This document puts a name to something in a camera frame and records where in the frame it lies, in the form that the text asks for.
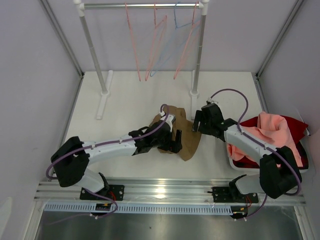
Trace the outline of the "tan brown skirt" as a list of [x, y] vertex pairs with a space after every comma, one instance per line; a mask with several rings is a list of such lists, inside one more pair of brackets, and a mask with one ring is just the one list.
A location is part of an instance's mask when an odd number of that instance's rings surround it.
[[160, 109], [165, 113], [175, 115], [175, 122], [173, 123], [172, 129], [172, 141], [175, 140], [176, 131], [181, 130], [182, 149], [179, 152], [172, 152], [172, 150], [164, 151], [157, 148], [158, 151], [162, 154], [177, 154], [184, 161], [190, 160], [197, 151], [202, 134], [200, 132], [192, 131], [193, 123], [187, 119], [184, 108], [164, 104]]

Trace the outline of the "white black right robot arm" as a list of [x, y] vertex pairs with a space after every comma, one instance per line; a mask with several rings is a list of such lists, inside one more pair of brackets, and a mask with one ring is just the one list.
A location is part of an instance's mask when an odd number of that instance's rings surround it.
[[192, 131], [236, 146], [258, 164], [258, 174], [242, 175], [230, 182], [228, 196], [232, 201], [239, 202], [251, 193], [264, 193], [272, 199], [300, 193], [302, 176], [292, 150], [262, 142], [235, 120], [225, 119], [217, 104], [207, 104], [195, 112]]

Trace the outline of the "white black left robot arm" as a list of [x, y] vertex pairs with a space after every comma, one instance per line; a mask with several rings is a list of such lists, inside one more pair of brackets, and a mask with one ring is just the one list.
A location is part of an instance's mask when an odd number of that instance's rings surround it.
[[182, 131], [173, 130], [168, 123], [133, 130], [108, 144], [92, 142], [88, 148], [83, 145], [78, 136], [71, 137], [51, 157], [60, 187], [81, 187], [81, 200], [103, 200], [115, 193], [106, 177], [101, 172], [91, 171], [89, 165], [116, 157], [145, 154], [153, 148], [174, 154], [183, 148]]

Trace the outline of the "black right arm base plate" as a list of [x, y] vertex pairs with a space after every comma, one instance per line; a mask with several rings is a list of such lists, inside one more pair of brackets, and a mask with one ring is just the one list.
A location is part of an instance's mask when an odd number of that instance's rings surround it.
[[228, 186], [213, 186], [207, 193], [212, 195], [215, 203], [257, 204], [259, 202], [257, 193], [241, 194], [236, 188]]

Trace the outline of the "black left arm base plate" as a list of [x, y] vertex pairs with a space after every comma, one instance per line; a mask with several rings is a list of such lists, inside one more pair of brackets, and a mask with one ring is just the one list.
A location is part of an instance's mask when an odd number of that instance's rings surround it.
[[[96, 195], [100, 195], [114, 201], [122, 201], [124, 198], [125, 193], [125, 186], [120, 184], [110, 184], [109, 189], [102, 189], [96, 193]], [[92, 195], [91, 193], [87, 192], [84, 188], [81, 189], [79, 199], [80, 200], [105, 200], [100, 196]]]

